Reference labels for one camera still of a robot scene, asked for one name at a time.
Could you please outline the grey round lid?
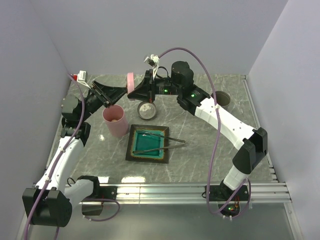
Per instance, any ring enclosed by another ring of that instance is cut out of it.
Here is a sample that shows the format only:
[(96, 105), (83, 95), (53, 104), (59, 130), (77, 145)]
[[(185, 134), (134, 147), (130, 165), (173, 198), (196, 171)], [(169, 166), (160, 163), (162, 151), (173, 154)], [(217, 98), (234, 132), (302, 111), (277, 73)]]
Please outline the grey round lid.
[(157, 114), (157, 108), (154, 103), (141, 102), (137, 107), (138, 116), (143, 120), (151, 120)]

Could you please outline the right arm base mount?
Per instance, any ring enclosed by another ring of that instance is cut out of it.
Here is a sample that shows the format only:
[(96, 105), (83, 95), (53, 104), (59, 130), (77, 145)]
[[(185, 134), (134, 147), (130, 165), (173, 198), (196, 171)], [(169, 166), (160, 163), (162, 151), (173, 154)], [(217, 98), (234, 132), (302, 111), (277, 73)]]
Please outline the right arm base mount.
[(230, 190), (222, 182), (209, 188), (209, 202), (218, 202), (217, 214), (232, 220), (244, 212), (250, 205), (251, 186), (243, 184), (238, 191)]

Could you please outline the metal tongs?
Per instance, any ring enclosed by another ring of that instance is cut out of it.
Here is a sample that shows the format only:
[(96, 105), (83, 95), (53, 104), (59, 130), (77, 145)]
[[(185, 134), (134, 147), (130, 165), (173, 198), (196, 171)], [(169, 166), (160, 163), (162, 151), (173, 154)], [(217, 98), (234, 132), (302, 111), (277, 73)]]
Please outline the metal tongs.
[[(175, 145), (168, 145), (165, 141), (178, 142)], [(154, 133), (146, 130), (136, 131), (136, 142), (133, 148), (133, 154), (149, 154), (152, 152), (164, 151), (168, 149), (179, 148), (187, 142), (182, 139), (165, 136), (159, 133)]]

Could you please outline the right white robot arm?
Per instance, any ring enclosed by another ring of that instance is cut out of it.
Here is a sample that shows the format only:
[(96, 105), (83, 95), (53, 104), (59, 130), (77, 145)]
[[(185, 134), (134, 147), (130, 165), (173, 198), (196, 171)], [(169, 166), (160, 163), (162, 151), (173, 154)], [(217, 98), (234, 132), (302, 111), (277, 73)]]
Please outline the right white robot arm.
[(232, 159), (232, 167), (221, 182), (220, 193), (226, 200), (238, 195), (238, 187), (253, 169), (267, 155), (268, 133), (259, 127), (249, 126), (223, 107), (194, 83), (194, 72), (186, 61), (176, 61), (171, 66), (171, 75), (160, 77), (156, 74), (159, 66), (145, 72), (138, 86), (134, 84), (133, 73), (128, 73), (127, 96), (132, 100), (153, 103), (157, 95), (176, 96), (178, 104), (225, 136), (238, 150)]

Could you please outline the grey cylindrical container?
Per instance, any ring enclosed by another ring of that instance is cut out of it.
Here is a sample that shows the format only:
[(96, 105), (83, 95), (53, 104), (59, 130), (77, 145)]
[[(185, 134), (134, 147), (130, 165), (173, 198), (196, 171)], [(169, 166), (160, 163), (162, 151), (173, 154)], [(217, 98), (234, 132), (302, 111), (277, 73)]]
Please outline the grey cylindrical container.
[(230, 95), (224, 91), (216, 91), (215, 95), (217, 104), (227, 111), (231, 103)]

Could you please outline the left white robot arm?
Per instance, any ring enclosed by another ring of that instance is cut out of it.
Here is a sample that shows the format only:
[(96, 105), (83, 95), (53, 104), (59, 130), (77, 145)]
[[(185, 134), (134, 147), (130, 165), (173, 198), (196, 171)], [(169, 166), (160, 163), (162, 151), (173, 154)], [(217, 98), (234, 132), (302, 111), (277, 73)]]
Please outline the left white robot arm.
[(28, 225), (65, 227), (73, 208), (83, 200), (115, 201), (116, 188), (103, 190), (96, 176), (82, 175), (70, 187), (66, 183), (90, 136), (91, 126), (86, 119), (100, 107), (114, 105), (126, 93), (125, 87), (93, 81), (87, 96), (70, 94), (62, 100), (57, 151), (41, 179), (22, 195)]

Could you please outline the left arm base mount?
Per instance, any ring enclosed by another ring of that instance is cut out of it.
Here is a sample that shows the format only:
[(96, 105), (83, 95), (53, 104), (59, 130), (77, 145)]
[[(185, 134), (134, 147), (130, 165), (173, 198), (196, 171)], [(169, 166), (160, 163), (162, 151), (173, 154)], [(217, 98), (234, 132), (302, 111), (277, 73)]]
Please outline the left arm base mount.
[(97, 202), (96, 199), (109, 199), (116, 200), (118, 192), (118, 187), (115, 185), (111, 186), (101, 186), (97, 196), (90, 196), (91, 201), (85, 201), (81, 203), (81, 213), (84, 216), (91, 218), (104, 218), (103, 214), (107, 216), (112, 216), (118, 209), (118, 206), (115, 202)]

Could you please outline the pink round lid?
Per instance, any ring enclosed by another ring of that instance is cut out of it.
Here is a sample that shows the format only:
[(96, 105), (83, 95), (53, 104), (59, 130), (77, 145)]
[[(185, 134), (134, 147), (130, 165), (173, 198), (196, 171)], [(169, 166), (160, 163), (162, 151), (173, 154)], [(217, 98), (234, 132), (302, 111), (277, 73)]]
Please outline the pink round lid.
[(127, 94), (130, 94), (131, 92), (133, 92), (135, 90), (135, 77), (134, 77), (134, 73), (133, 72), (129, 72), (127, 73)]

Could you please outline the pink cylindrical container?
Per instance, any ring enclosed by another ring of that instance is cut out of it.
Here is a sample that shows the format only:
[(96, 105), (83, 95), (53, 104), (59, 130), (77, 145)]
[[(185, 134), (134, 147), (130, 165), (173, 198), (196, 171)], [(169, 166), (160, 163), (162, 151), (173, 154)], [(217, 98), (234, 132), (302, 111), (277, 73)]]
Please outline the pink cylindrical container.
[(129, 123), (125, 116), (125, 111), (120, 105), (106, 107), (102, 112), (102, 117), (108, 127), (110, 134), (120, 138), (127, 134)]

